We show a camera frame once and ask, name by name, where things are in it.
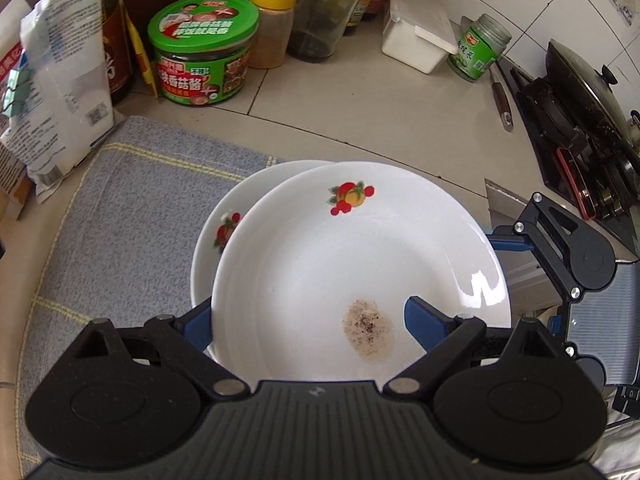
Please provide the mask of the white plate back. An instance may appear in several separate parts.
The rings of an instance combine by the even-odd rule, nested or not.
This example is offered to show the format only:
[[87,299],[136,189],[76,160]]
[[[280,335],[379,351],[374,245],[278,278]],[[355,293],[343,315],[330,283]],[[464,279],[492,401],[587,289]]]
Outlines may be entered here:
[[289,178],[241,219],[212,292],[213,354],[266,379],[384,384],[423,354],[406,301],[511,323],[506,280],[478,223],[413,172],[337,162]]

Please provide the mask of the green lid sauce jar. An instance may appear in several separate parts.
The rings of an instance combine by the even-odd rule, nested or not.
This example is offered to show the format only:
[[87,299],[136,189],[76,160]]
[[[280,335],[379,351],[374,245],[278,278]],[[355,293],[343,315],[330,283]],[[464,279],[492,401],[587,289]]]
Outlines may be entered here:
[[179,0],[157,12],[148,36],[160,92],[185,106],[209,106],[244,86],[259,11],[248,0]]

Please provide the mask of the red white food packet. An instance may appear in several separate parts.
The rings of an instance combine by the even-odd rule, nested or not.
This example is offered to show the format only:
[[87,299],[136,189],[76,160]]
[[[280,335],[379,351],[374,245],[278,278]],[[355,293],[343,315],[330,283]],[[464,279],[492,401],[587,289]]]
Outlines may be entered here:
[[[32,8],[26,0],[11,0],[1,11],[1,134],[10,128],[10,119],[20,110],[24,99],[17,101],[15,79],[23,48],[20,38],[21,20]],[[26,166],[1,144],[1,218],[16,220],[32,190]]]

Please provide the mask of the grey teal kitchen towel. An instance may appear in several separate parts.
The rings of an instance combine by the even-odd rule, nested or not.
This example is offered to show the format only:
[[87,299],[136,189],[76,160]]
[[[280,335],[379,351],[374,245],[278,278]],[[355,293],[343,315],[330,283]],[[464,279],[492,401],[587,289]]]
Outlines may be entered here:
[[41,462],[25,425],[35,388],[93,318],[139,325],[191,305],[192,255],[203,224],[235,185],[277,159],[131,116],[80,179],[32,297],[18,358],[18,463]]

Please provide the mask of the white seasoning box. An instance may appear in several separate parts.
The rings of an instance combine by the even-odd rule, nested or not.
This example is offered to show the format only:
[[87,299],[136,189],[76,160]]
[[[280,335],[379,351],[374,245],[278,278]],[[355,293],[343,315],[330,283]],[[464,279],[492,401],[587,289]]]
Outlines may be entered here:
[[382,52],[429,75],[459,52],[448,15],[439,0],[390,0]]

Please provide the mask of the white jacket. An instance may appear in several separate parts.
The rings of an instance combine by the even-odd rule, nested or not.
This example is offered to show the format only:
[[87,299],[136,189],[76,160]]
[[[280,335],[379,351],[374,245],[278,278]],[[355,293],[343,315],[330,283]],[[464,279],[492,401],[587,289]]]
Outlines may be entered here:
[[639,422],[625,422],[605,431],[593,463],[608,479],[638,479],[639,452]]

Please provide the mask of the small green label jar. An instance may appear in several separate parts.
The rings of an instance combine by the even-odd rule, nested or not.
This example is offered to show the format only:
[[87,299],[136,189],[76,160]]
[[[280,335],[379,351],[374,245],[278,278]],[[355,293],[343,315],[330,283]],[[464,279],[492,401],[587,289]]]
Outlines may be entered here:
[[449,67],[461,78],[475,82],[498,60],[512,40],[501,22],[483,13],[469,25],[462,27],[458,52],[450,54]]

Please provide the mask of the white plastic bag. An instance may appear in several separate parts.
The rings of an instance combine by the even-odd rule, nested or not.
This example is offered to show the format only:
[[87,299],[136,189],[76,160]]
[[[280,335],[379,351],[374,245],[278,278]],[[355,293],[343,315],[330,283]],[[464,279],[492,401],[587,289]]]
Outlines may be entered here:
[[20,110],[1,136],[44,200],[115,125],[102,0],[40,0],[21,20]]

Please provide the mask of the black wok with lid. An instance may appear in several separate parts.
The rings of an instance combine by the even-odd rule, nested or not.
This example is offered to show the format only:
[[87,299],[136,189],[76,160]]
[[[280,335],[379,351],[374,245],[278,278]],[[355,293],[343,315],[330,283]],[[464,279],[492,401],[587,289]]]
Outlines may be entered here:
[[617,79],[605,65],[598,72],[576,52],[551,39],[546,71],[553,95],[591,139],[630,160],[639,160],[627,118],[612,90]]

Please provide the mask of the clear glass bottle red cap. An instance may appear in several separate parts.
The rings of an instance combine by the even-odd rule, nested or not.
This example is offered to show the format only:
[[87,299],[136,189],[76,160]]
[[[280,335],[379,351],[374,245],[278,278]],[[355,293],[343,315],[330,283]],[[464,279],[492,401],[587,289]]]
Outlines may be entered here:
[[358,0],[297,0],[288,54],[321,63],[334,53]]

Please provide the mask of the gas stove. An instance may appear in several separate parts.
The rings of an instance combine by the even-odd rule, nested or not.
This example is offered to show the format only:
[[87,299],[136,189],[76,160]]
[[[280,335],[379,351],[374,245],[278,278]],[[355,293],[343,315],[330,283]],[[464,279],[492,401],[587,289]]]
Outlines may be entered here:
[[562,111],[547,78],[534,79],[506,58],[498,62],[532,144],[544,185],[615,236],[634,254],[639,232],[614,154]]

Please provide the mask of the yellow lid spice jar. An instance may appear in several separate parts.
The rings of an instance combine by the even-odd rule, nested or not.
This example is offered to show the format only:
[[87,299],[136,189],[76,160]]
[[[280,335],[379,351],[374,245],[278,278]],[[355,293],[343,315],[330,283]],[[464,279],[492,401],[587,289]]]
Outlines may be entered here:
[[258,29],[250,48],[250,67],[272,70],[285,59],[296,0],[250,0],[259,11]]

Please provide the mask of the large white plate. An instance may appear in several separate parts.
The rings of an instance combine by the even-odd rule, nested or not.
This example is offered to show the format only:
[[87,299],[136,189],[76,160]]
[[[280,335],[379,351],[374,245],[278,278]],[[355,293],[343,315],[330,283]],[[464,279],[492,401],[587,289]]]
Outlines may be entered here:
[[193,307],[212,294],[222,252],[250,208],[289,178],[326,165],[329,162],[325,160],[294,160],[267,167],[235,185],[219,201],[205,221],[194,249],[190,274]]

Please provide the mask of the dark soy sauce bottle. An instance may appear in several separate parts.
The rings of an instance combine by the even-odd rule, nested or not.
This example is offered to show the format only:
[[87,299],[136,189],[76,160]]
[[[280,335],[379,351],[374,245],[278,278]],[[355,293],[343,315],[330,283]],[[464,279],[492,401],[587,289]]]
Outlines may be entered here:
[[134,85],[134,66],[122,0],[102,0],[103,47],[112,103],[120,102]]

